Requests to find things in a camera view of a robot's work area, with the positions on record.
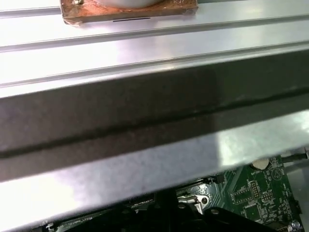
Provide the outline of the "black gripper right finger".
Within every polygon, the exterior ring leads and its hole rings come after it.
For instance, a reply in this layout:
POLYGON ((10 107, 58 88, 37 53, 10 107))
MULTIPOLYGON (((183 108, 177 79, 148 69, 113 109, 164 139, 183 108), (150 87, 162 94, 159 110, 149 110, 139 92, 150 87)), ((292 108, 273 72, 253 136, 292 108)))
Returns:
POLYGON ((213 207, 203 214, 189 210, 184 214, 184 232, 274 232, 275 229, 222 208, 213 207))

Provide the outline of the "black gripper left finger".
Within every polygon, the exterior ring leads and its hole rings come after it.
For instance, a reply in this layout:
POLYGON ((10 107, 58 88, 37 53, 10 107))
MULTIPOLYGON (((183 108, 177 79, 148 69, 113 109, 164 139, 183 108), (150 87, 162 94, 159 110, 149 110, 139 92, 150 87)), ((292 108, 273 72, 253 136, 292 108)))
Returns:
POLYGON ((138 211, 122 207, 108 211, 84 225, 85 232, 174 232, 177 204, 151 204, 138 211))

